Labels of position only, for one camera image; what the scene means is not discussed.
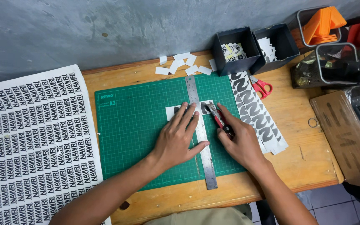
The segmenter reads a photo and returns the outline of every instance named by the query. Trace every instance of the tiled floor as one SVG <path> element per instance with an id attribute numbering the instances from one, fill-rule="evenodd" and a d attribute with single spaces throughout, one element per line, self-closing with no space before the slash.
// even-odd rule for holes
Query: tiled floor
<path id="1" fill-rule="evenodd" d="M 301 194 L 305 196 L 301 201 L 319 225 L 360 225 L 360 203 L 348 194 L 342 184 Z M 250 206 L 254 225 L 261 225 L 256 203 L 250 203 Z"/>

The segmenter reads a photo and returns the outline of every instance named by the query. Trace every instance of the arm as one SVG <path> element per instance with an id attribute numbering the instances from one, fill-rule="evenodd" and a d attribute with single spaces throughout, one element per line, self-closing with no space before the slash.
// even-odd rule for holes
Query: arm
<path id="1" fill-rule="evenodd" d="M 257 179 L 279 224 L 317 225 L 312 214 L 263 156 L 253 127 L 231 115 L 220 103 L 217 106 L 236 134 L 231 141 L 222 129 L 218 129 L 218 138 L 226 151 Z"/>
<path id="2" fill-rule="evenodd" d="M 194 148 L 188 149 L 198 123 L 199 112 L 195 112 L 196 116 L 188 125 L 196 104 L 191 104 L 183 116 L 186 107 L 185 102 L 162 129 L 154 149 L 148 156 L 67 204 L 52 218 L 50 224 L 100 224 L 133 193 L 169 168 L 192 159 L 208 146 L 208 141 L 202 141 Z"/>

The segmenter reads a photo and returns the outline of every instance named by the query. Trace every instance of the metal ring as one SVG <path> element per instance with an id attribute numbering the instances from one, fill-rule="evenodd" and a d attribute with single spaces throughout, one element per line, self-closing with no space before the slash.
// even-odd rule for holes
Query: metal ring
<path id="1" fill-rule="evenodd" d="M 315 125 L 315 126 L 312 126 L 312 125 L 310 124 L 310 120 L 316 121 L 316 125 Z M 310 119 L 308 120 L 308 125 L 309 125 L 310 127 L 312 127 L 312 128 L 315 128 L 315 127 L 317 127 L 317 126 L 319 125 L 319 122 L 318 122 L 318 120 L 317 120 L 316 118 L 310 118 Z"/>

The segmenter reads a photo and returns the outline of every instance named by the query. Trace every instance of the left hand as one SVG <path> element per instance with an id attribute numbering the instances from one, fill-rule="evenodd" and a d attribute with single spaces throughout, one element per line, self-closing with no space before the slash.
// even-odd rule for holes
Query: left hand
<path id="1" fill-rule="evenodd" d="M 194 113 L 196 104 L 192 103 L 186 114 L 183 116 L 188 103 L 183 102 L 179 111 L 161 130 L 155 147 L 149 156 L 157 160 L 163 171 L 192 159 L 196 154 L 209 145 L 209 141 L 201 141 L 197 146 L 188 149 L 195 128 L 198 124 L 199 112 Z"/>

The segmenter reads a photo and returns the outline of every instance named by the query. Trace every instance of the scissors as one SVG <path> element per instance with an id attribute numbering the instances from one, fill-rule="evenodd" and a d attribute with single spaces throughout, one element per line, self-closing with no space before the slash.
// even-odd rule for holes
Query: scissors
<path id="1" fill-rule="evenodd" d="M 261 81 L 261 80 L 255 78 L 253 75 L 249 75 L 249 77 L 250 77 L 250 80 L 251 80 L 254 90 L 256 92 L 260 92 L 262 94 L 262 98 L 260 98 L 260 99 L 264 99 L 272 93 L 273 86 L 271 84 Z M 270 87 L 270 91 L 267 91 L 265 89 L 266 85 L 268 85 Z"/>
<path id="2" fill-rule="evenodd" d="M 212 115 L 214 116 L 215 121 L 219 125 L 219 127 L 225 131 L 225 133 L 230 138 L 230 140 L 233 140 L 233 138 L 235 136 L 233 128 L 227 123 L 222 112 L 220 110 L 216 109 L 216 107 L 215 107 L 215 105 L 213 105 L 213 103 L 209 103 L 206 106 L 208 107 L 208 109 L 212 113 Z"/>

